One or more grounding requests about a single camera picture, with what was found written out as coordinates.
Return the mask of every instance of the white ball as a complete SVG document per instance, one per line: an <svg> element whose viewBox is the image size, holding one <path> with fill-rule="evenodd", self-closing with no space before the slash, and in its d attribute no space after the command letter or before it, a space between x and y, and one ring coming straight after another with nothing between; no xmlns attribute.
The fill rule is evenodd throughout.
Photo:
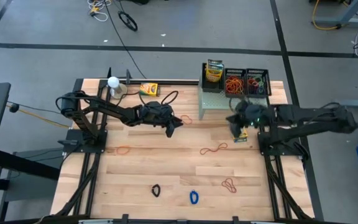
<svg viewBox="0 0 358 224"><path fill-rule="evenodd" d="M107 84L111 87L111 88L117 88L119 86L119 79L117 77L110 77L107 80Z"/></svg>

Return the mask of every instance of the concrete floor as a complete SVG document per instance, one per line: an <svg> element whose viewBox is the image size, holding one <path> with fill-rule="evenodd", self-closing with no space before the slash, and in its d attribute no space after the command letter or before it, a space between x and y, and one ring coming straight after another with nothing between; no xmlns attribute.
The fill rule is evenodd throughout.
<svg viewBox="0 0 358 224"><path fill-rule="evenodd" d="M0 10L5 2L0 0ZM276 3L289 52L352 53L351 41L358 28L316 30L310 24L313 5L307 0ZM216 58L224 60L227 67L269 69L272 80L285 82L290 98L269 0L151 0L145 6L123 5L137 21L138 32L120 22L114 6L109 8L128 46L226 49L215 53L133 52L147 77L198 78L200 64ZM337 14L343 9L336 3L321 4L318 15ZM87 10L85 1L13 0L0 21L0 43L120 46L112 25L87 16ZM0 82L12 84L11 101L55 110L55 98L71 91L76 78L105 77L108 67L113 75L123 76L128 68L133 77L140 77L124 51L32 48L34 45L29 49L0 47ZM227 49L278 54L231 54ZM290 57L290 65L302 107L320 107L332 99L358 99L358 58ZM358 121L358 109L352 112ZM57 114L38 114L71 123ZM65 129L6 111L0 149L14 152L59 147L57 140L65 133ZM318 134L308 140L324 219L358 223L358 130L350 135ZM51 203L51 198L16 202L9 207L7 220L44 216Z"/></svg>

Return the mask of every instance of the yellow cable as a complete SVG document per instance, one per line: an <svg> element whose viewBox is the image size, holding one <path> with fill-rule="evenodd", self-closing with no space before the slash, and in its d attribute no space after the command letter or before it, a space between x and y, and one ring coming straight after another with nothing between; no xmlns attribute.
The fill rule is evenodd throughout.
<svg viewBox="0 0 358 224"><path fill-rule="evenodd" d="M311 16L311 20L313 21L313 25L315 28L319 29L319 30L333 30L333 29L337 29L337 26L334 27L319 27L316 24L316 21L314 21L314 15L316 14L316 9L317 9L317 5L320 2L320 0L316 1L316 4L314 5L314 9L313 9L313 15Z"/></svg>
<svg viewBox="0 0 358 224"><path fill-rule="evenodd" d="M28 112L26 110L19 109L19 111L22 112L22 113L25 113L27 115L34 116L34 117L36 117L38 119L41 119L42 121L45 121L46 123L52 124L52 125L57 126L59 128L69 128L69 126L67 126L67 125L56 123L54 121L51 121L51 120L49 120L47 118L43 118L43 117L41 117L39 115L33 114L33 113Z"/></svg>

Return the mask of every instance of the black basket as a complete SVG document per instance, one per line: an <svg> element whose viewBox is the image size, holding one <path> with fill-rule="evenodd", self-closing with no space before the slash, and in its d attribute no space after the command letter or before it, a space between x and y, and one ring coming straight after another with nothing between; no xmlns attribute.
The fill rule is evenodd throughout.
<svg viewBox="0 0 358 224"><path fill-rule="evenodd" d="M240 68L227 68L224 70L224 94L226 95L226 97L229 98L243 98L246 95L246 83L245 83L245 77L246 77L246 70L245 69L240 69ZM226 79L229 77L238 77L240 79L242 79L243 82L243 92L242 94L232 94L232 93L227 93L226 92Z"/></svg>
<svg viewBox="0 0 358 224"><path fill-rule="evenodd" d="M248 96L263 98L272 95L268 70L247 68L246 77L247 77L246 87L247 87Z"/></svg>
<svg viewBox="0 0 358 224"><path fill-rule="evenodd" d="M223 91L223 78L218 82L210 82L206 79L206 63L203 63L203 75L201 76L201 88L204 92L220 93Z"/></svg>

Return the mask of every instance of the wooden tabletop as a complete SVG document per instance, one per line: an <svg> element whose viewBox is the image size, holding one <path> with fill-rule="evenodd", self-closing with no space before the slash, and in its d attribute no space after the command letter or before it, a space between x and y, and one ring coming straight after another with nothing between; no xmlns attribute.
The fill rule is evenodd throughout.
<svg viewBox="0 0 358 224"><path fill-rule="evenodd" d="M96 95L98 83L98 79L85 79L82 90ZM270 103L287 103L283 82L273 81L271 86ZM129 93L138 90L139 85L129 86ZM126 213L136 219L232 220L238 216L240 220L273 220L257 130L249 128L248 141L234 143L225 120L232 114L229 110L208 110L199 121L197 86L163 85L160 97L145 96L144 101L160 101L173 90L179 91L171 104L175 116L187 115L192 123L177 128L172 138L167 138L165 129L159 127L130 128L115 118L108 118L108 142L101 156L91 217L121 218ZM125 97L120 106L139 104L135 95ZM200 154L200 149L216 149L221 143L226 143L227 149ZM82 153L73 153L66 159L51 214L58 212L76 190L83 157ZM288 191L305 213L313 217L302 162L295 156L282 156L282 165ZM237 193L230 193L221 185L228 177L233 179ZM150 192L155 184L161 186L158 198ZM190 203L192 190L200 196L196 205ZM284 217L282 197L277 188L276 192L280 216ZM85 200L81 206L81 211L84 210Z"/></svg>

